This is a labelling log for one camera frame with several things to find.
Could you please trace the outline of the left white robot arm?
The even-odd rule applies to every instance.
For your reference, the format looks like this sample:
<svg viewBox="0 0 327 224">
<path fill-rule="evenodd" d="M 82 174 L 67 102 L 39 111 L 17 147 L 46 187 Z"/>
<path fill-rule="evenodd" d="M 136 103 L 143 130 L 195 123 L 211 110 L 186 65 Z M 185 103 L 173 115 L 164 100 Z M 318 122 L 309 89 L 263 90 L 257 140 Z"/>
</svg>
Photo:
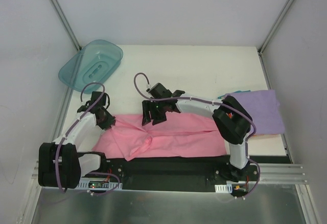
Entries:
<svg viewBox="0 0 327 224">
<path fill-rule="evenodd" d="M 107 108 L 109 95 L 92 92 L 91 99 L 78 110 L 74 122 L 51 143 L 42 143 L 38 153 L 38 183 L 43 187 L 75 189 L 81 177 L 93 173 L 104 177 L 108 172 L 105 153 L 80 151 L 86 136 L 96 127 L 107 130 L 115 117 Z"/>
</svg>

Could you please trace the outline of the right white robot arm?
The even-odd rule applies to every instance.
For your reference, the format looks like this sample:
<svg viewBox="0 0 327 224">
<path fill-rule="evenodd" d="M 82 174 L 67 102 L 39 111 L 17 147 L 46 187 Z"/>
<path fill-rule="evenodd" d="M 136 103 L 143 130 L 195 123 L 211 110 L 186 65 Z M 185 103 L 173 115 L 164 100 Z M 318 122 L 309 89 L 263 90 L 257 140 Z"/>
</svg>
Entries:
<svg viewBox="0 0 327 224">
<path fill-rule="evenodd" d="M 208 101 L 191 96 L 184 91 L 171 92 L 161 83 L 147 89 L 150 98 L 142 101 L 142 125 L 153 125 L 165 122 L 167 112 L 189 113 L 212 119 L 222 138 L 228 142 L 229 163 L 219 174 L 232 182 L 242 180 L 248 174 L 247 140 L 253 120 L 243 106 L 232 96 Z"/>
</svg>

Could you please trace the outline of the pink t shirt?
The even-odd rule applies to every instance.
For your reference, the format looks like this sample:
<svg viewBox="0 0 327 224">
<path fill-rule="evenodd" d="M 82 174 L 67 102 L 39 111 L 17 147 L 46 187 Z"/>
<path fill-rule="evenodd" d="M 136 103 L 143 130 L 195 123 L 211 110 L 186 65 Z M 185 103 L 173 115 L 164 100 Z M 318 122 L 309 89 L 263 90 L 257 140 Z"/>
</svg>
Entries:
<svg viewBox="0 0 327 224">
<path fill-rule="evenodd" d="M 168 113 L 165 122 L 142 126 L 141 115 L 117 115 L 115 125 L 99 138 L 93 151 L 108 159 L 210 157 L 226 154 L 213 120 L 194 114 Z"/>
</svg>

